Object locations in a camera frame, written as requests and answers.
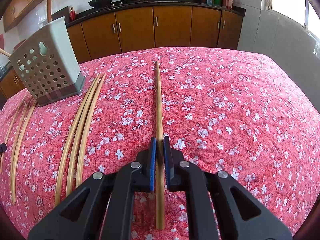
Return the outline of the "green perforated utensil holder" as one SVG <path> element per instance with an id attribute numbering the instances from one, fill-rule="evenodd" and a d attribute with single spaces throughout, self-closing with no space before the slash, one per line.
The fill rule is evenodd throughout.
<path id="1" fill-rule="evenodd" d="M 84 86 L 64 17 L 33 33 L 9 61 L 40 107 L 77 95 Z"/>

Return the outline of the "red floral tablecloth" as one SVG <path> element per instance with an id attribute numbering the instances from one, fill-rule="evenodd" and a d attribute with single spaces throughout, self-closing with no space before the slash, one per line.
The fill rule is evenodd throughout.
<path id="1" fill-rule="evenodd" d="M 167 47 L 80 64 L 88 89 L 105 77 L 84 154 L 84 178 L 133 161 L 155 134 L 154 64 L 163 132 L 202 170 L 228 172 L 297 232 L 319 195 L 319 113 L 269 57 L 237 50 Z M 63 147 L 83 94 L 36 107 L 20 149 L 16 203 L 1 178 L 1 207 L 27 237 L 54 207 Z"/>

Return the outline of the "dark wooden cutting board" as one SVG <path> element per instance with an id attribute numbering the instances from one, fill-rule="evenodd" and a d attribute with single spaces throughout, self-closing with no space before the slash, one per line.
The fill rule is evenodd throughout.
<path id="1" fill-rule="evenodd" d="M 64 17 L 65 24 L 70 22 L 69 7 L 64 7 L 52 14 L 52 20 Z"/>

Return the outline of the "red bottle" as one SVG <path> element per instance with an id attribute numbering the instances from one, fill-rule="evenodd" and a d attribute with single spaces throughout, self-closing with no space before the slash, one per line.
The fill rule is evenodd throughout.
<path id="1" fill-rule="evenodd" d="M 69 18 L 70 21 L 74 21 L 76 19 L 76 13 L 72 7 L 70 7 Z"/>

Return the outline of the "black wok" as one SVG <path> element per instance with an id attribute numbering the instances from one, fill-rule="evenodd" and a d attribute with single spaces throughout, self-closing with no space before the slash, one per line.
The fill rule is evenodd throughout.
<path id="1" fill-rule="evenodd" d="M 89 1 L 89 5 L 93 8 L 104 8 L 111 5 L 113 0 L 91 0 Z"/>

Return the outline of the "gas stove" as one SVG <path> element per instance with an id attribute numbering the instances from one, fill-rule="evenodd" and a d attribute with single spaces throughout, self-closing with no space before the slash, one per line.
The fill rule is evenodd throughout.
<path id="1" fill-rule="evenodd" d="M 103 5 L 95 5 L 93 8 L 95 10 L 101 10 L 101 9 L 107 9 L 107 8 L 113 8 L 113 7 L 118 7 L 122 5 L 128 5 L 131 3 L 139 3 L 139 2 L 146 2 L 146 0 L 134 0 L 134 1 L 129 1 L 129 0 L 122 0 L 122 1 L 115 1 L 112 3 L 106 3 Z"/>

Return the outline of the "right window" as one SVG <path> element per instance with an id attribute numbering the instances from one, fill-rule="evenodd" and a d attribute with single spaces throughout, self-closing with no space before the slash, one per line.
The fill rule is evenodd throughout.
<path id="1" fill-rule="evenodd" d="M 310 0 L 261 0 L 261 7 L 294 20 L 319 40 L 319 16 Z"/>

